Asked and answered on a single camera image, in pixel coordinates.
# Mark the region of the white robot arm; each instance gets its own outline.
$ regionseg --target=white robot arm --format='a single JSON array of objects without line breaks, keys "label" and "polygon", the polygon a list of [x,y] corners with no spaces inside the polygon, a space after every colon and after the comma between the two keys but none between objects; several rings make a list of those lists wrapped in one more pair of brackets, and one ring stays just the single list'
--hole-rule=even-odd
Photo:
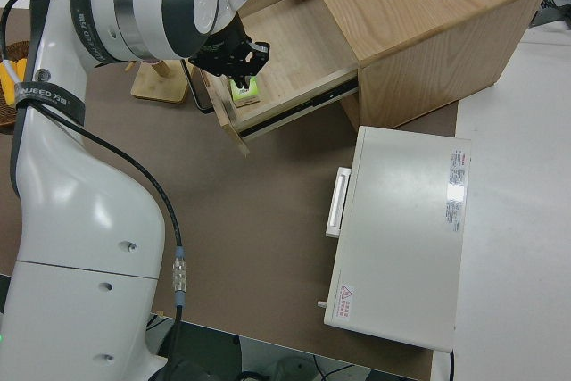
[{"label": "white robot arm", "polygon": [[[246,1],[31,0],[12,148],[23,228],[4,309],[1,380],[202,379],[191,365],[167,363],[145,346],[164,241],[156,202],[47,114],[82,125],[87,74],[110,62],[188,58],[247,85],[269,45],[246,36],[236,14]],[[176,261],[180,310],[179,239]]]}]

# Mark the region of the white handle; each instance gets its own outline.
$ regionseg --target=white handle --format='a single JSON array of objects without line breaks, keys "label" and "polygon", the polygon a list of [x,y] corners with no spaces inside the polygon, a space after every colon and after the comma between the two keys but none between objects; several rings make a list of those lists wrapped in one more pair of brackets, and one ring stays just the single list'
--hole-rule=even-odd
[{"label": "white handle", "polygon": [[335,181],[335,189],[333,198],[331,199],[331,208],[329,209],[329,219],[327,220],[326,236],[339,238],[341,233],[341,221],[343,218],[343,209],[345,207],[345,197],[347,196],[347,186],[349,186],[349,176],[351,169],[339,167],[337,171],[337,179]]}]

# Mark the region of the white box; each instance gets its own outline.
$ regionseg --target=white box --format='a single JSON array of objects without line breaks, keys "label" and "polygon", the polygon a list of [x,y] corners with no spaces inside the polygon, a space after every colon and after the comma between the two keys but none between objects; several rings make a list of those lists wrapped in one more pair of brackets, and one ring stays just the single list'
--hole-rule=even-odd
[{"label": "white box", "polygon": [[470,142],[360,127],[325,323],[451,352]]}]

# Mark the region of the small green object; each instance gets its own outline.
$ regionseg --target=small green object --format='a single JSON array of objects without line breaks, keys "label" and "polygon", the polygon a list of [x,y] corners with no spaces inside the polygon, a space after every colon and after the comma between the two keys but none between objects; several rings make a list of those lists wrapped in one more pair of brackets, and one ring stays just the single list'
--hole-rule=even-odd
[{"label": "small green object", "polygon": [[232,100],[236,106],[244,106],[246,104],[259,102],[258,84],[254,76],[250,78],[250,86],[246,88],[238,88],[233,79],[230,80],[230,89],[232,91]]}]

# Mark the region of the label sticker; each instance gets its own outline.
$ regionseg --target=label sticker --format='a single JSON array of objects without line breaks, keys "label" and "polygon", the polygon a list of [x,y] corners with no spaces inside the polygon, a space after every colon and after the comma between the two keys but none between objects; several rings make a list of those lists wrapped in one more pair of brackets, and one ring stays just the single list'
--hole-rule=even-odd
[{"label": "label sticker", "polygon": [[348,320],[351,317],[351,306],[355,288],[349,285],[341,285],[337,293],[335,317],[337,319]]},{"label": "label sticker", "polygon": [[462,228],[464,194],[466,193],[466,162],[466,154],[460,149],[452,153],[446,193],[445,218],[454,232],[460,232]]}]

